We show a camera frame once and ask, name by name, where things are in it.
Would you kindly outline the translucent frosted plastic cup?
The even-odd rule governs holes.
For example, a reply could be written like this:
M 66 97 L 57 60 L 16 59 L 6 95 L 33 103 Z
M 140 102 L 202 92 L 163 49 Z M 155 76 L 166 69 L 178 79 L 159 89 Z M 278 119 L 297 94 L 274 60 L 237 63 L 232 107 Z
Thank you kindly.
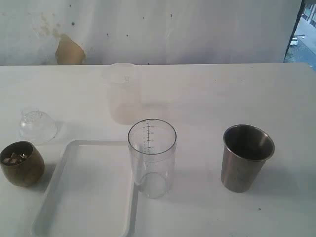
M 136 65 L 114 63 L 103 72 L 111 118 L 123 125 L 134 124 L 141 111 L 141 74 Z

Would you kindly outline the stainless steel cup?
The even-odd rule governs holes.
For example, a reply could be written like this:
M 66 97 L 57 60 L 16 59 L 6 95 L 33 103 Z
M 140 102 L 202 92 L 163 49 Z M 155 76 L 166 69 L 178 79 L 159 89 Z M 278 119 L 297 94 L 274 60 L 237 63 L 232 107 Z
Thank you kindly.
M 274 155 L 274 142 L 266 132 L 248 124 L 227 128 L 223 142 L 222 184 L 232 192 L 246 192 Z

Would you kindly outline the brown wooden cup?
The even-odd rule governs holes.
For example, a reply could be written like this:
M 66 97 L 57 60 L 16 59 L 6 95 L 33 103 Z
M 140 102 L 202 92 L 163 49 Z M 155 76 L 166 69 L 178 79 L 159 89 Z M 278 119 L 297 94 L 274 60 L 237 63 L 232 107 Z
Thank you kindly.
M 11 157 L 12 153 L 25 154 L 27 159 L 17 165 L 5 165 L 4 158 Z M 0 167 L 6 179 L 20 187 L 28 187 L 36 183 L 44 174 L 44 160 L 35 148 L 28 141 L 18 141 L 5 147 L 0 153 Z

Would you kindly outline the wooden cubes and gold coins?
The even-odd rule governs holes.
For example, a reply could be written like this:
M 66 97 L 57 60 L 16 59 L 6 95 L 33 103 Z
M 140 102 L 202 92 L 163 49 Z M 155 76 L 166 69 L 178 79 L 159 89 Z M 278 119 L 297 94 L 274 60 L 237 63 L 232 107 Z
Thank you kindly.
M 24 162 L 26 159 L 27 159 L 27 156 L 25 154 L 12 153 L 11 157 L 4 158 L 2 160 L 2 163 L 5 165 L 17 165 Z

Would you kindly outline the white rectangular tray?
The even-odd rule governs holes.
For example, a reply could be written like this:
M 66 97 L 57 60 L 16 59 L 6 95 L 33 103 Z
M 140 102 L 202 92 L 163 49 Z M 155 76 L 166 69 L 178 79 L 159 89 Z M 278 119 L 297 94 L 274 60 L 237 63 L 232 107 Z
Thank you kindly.
M 74 140 L 64 149 L 31 227 L 34 237 L 129 237 L 134 181 L 125 141 Z

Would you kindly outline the clear graduated shaker cup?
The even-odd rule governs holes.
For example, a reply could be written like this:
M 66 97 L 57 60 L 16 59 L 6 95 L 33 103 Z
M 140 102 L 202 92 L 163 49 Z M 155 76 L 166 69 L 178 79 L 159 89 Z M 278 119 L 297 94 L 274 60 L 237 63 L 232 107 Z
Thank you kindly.
M 173 184 L 177 133 L 161 119 L 145 119 L 129 130 L 128 147 L 134 183 L 149 198 L 164 196 Z

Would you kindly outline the dark window frame post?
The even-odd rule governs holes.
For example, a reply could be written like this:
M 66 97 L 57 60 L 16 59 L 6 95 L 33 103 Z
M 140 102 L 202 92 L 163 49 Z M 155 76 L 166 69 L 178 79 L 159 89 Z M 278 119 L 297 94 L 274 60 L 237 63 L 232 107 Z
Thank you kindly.
M 289 42 L 288 42 L 288 45 L 287 45 L 287 49 L 286 49 L 286 52 L 285 52 L 285 56 L 284 56 L 284 59 L 283 59 L 284 63 L 285 63 L 285 60 L 286 60 L 286 56 L 287 56 L 288 50 L 290 48 L 290 43 L 292 41 L 292 38 L 294 37 L 294 33 L 296 32 L 298 23 L 300 21 L 300 18 L 301 18 L 301 15 L 302 15 L 303 11 L 304 11 L 305 6 L 306 6 L 305 0 L 301 0 L 301 5 L 300 5 L 299 11 L 297 13 L 296 21 L 295 21 L 292 33 L 290 35 L 290 39 L 289 39 Z

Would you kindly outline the clear strainer lid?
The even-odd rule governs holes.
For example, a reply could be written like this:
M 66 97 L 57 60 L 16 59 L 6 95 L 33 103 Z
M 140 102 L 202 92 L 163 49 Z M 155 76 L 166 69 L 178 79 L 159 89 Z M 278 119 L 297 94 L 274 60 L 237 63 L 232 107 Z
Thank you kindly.
M 19 135 L 35 144 L 44 144 L 53 139 L 58 132 L 55 121 L 43 111 L 25 108 L 21 113 Z

